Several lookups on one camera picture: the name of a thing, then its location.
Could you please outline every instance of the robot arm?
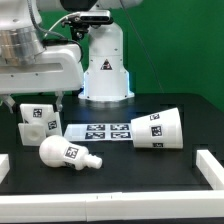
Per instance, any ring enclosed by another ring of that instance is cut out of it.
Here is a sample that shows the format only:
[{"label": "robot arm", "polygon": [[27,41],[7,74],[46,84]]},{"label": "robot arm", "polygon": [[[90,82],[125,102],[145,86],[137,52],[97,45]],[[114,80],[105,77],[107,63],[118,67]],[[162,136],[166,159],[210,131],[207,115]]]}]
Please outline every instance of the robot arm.
[{"label": "robot arm", "polygon": [[73,41],[44,44],[33,20],[41,23],[38,10],[76,12],[64,24],[74,30],[86,26],[106,25],[113,21],[110,8],[132,7],[142,0],[27,0],[0,1],[0,100],[12,112],[15,105],[11,94],[55,92],[60,102],[64,91],[82,88],[84,72],[80,63],[80,46]]},{"label": "robot arm", "polygon": [[98,9],[119,9],[122,4],[125,8],[139,5],[143,0],[37,0],[37,7],[43,11],[66,10],[70,12],[75,11],[89,11],[93,6]]}]

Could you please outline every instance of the warning label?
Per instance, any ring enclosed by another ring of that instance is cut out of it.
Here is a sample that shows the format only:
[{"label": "warning label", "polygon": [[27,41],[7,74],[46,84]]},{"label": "warning label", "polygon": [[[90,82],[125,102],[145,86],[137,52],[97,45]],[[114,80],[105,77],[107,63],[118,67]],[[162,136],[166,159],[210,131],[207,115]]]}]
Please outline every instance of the warning label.
[{"label": "warning label", "polygon": [[112,70],[110,62],[107,59],[104,62],[104,64],[102,65],[101,70]]}]

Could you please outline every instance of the white light bulb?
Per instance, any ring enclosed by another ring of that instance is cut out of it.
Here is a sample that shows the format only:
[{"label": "white light bulb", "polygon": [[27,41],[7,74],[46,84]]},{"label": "white light bulb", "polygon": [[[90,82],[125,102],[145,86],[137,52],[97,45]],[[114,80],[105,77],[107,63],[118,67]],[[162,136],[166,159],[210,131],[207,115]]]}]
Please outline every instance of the white light bulb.
[{"label": "white light bulb", "polygon": [[89,154],[84,146],[71,144],[64,137],[53,135],[40,145],[41,160],[50,167],[69,166],[82,170],[85,166],[99,169],[102,159]]}]

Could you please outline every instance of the white paper cup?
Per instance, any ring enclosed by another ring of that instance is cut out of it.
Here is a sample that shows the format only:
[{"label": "white paper cup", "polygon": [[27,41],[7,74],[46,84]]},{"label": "white paper cup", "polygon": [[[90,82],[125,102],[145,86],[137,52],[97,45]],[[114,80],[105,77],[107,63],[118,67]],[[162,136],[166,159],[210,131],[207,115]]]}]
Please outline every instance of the white paper cup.
[{"label": "white paper cup", "polygon": [[135,148],[183,148],[177,108],[131,120]]}]

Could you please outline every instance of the white block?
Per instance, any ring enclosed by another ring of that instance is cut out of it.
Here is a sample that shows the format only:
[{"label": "white block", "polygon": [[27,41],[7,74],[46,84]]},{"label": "white block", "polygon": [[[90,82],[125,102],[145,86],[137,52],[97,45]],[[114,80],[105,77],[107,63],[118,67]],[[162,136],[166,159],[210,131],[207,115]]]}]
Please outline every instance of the white block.
[{"label": "white block", "polygon": [[0,223],[86,221],[82,195],[1,196]]},{"label": "white block", "polygon": [[0,184],[9,172],[9,157],[7,154],[0,155]]},{"label": "white block", "polygon": [[86,203],[87,221],[224,217],[224,191],[123,193]]},{"label": "white block", "polygon": [[208,150],[198,150],[196,165],[213,190],[224,190],[224,168]]},{"label": "white block", "polygon": [[224,191],[0,196],[0,223],[224,217]]},{"label": "white block", "polygon": [[42,124],[47,136],[62,136],[59,112],[51,104],[21,104],[20,110],[23,123]]},{"label": "white block", "polygon": [[42,124],[18,124],[22,143],[25,146],[40,146],[46,139],[46,131]]}]

